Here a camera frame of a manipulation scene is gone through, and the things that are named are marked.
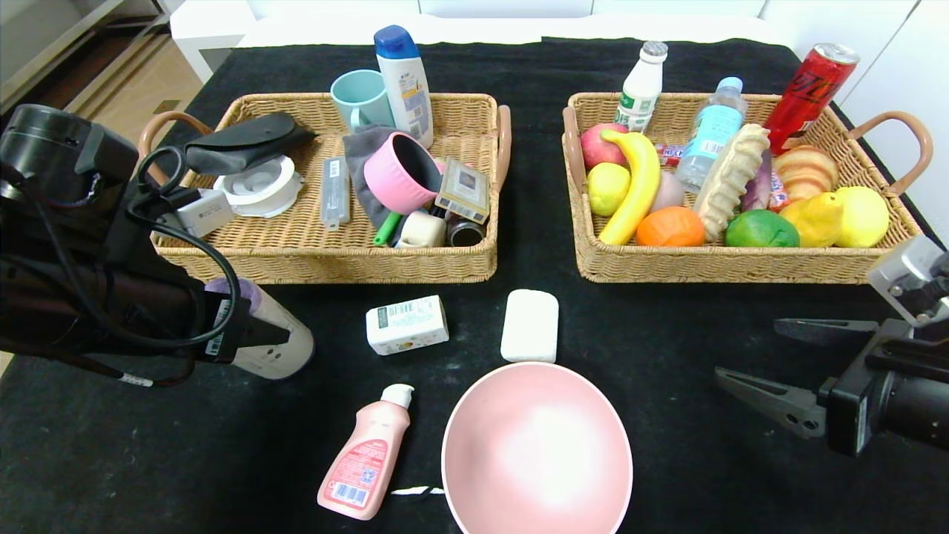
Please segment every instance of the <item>candy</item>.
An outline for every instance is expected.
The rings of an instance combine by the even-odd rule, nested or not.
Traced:
[[[768,209],[774,213],[779,213],[790,203],[791,199],[788,198],[788,191],[785,190],[784,183],[781,183],[781,179],[778,178],[777,171],[772,170],[772,192],[768,197]]]
[[[682,155],[685,154],[685,145],[656,143],[656,154],[659,155],[660,165],[677,167]]]

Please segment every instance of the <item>black pouch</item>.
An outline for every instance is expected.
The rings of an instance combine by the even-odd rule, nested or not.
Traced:
[[[303,129],[288,113],[278,111],[185,144],[185,162],[200,174],[237,174],[314,137],[316,134]]]

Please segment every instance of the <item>lemon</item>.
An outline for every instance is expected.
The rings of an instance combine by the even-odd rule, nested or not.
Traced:
[[[616,163],[597,163],[586,175],[586,192],[590,197],[590,211],[609,217],[626,198],[629,190],[629,171]]]
[[[839,247],[872,247],[889,228],[889,210],[879,193],[863,187],[841,187],[837,197],[844,203],[844,223],[836,244]]]

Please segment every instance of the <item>red soda can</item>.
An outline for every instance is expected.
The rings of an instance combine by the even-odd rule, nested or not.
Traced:
[[[814,45],[765,122],[771,131],[768,139],[774,156],[803,143],[804,133],[858,63],[860,56],[848,47],[835,43]]]

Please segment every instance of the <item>wicker basket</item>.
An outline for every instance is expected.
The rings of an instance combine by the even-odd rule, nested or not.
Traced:
[[[511,154],[511,114],[484,94],[433,94],[434,156],[453,157],[488,176],[492,183],[486,237],[473,247],[394,249],[372,246],[376,229],[351,196],[351,221],[336,232],[320,222],[323,159],[343,154],[346,126],[328,93],[254,94],[234,101],[217,129],[286,111],[319,137],[288,153],[305,183],[297,201],[273,219],[234,218],[204,239],[242,277],[257,283],[458,283],[487,280],[497,268],[498,197]],[[171,118],[182,119],[173,113]],[[196,123],[189,116],[189,123]],[[167,122],[156,117],[146,132]],[[145,145],[150,139],[142,136]],[[145,151],[150,146],[140,147]],[[184,185],[211,187],[214,176],[189,173]],[[160,254],[193,277],[220,276],[212,260],[174,238],[155,237]]]
[[[805,143],[827,150],[840,168],[840,185],[865,185],[886,199],[890,226],[877,248],[752,248],[725,247],[721,242],[702,247],[650,247],[607,245],[597,239],[607,218],[590,213],[586,194],[586,171],[580,152],[579,132],[613,120],[619,93],[578,93],[564,109],[564,157],[573,216],[573,241],[577,267],[594,282],[777,282],[777,283],[866,283],[867,269],[881,255],[904,240],[921,234],[900,200],[900,194],[926,165],[932,142],[925,127],[914,117],[890,112],[848,132],[830,109],[825,109],[804,137]],[[656,143],[688,141],[692,121],[708,98],[700,93],[664,93],[645,132]],[[763,124],[780,100],[777,95],[745,95],[746,122]],[[920,139],[921,160],[892,187],[854,141],[886,119],[907,123]],[[691,206],[695,195],[686,194]]]

